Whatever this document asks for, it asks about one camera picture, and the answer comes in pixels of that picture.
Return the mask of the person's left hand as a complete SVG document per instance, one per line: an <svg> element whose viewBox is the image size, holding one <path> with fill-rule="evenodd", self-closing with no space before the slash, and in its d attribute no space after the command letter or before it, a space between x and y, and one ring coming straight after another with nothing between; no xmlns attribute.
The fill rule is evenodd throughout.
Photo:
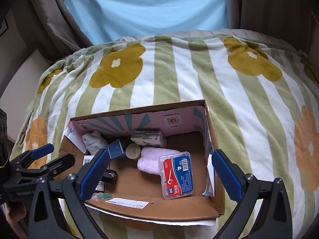
<svg viewBox="0 0 319 239"><path fill-rule="evenodd" d="M4 203L1 205L6 220L14 231L21 230L20 220L25 218L27 210L21 202Z"/></svg>

